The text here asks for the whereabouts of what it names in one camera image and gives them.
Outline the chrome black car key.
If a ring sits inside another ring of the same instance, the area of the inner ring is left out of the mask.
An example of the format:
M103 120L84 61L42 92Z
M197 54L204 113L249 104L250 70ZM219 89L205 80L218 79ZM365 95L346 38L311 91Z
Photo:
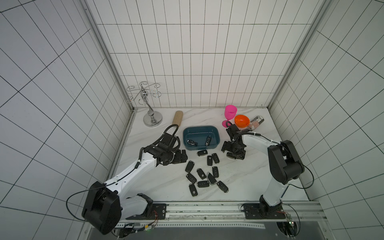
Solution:
M197 146L198 145L198 143L194 140L187 140L187 144L190 146Z

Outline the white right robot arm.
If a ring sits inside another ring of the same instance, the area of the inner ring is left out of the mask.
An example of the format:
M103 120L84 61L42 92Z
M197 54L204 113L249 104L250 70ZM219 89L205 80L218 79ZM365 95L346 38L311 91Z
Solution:
M260 197L260 204L265 209L280 206L289 182L298 179L305 171L294 144L291 141L275 142L261 134L240 130L229 121L225 125L230 140L224 142L222 152L227 152L227 157L244 160L246 147L252 147L268 156L272 179Z

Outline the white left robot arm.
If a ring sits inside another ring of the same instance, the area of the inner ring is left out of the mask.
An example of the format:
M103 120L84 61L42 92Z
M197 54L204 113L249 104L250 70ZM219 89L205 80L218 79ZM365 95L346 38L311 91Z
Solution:
M153 200L139 193L127 193L140 178L149 175L158 165L172 163L180 149L180 138L167 133L147 147L142 147L136 162L104 183L96 181L88 191L82 217L103 235L110 233L124 219L154 217Z

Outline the black smart key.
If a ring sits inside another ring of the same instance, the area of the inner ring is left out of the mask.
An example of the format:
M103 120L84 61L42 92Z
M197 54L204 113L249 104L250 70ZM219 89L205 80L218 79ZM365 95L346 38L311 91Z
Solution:
M193 161L188 161L185 171L187 173L190 173L193 170L194 166L195 166L195 163Z

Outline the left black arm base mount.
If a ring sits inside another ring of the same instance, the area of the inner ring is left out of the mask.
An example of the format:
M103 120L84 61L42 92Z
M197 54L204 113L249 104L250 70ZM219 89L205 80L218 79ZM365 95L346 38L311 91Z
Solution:
M124 220L164 220L167 213L167 204L155 203L144 194L127 198L122 208Z

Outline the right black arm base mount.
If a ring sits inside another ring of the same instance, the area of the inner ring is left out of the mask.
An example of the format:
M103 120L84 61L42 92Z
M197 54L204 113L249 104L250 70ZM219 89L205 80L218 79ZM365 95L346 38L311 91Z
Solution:
M240 210L245 213L247 220L284 220L286 214L279 200L274 206L270 206L261 195L259 203L242 204Z

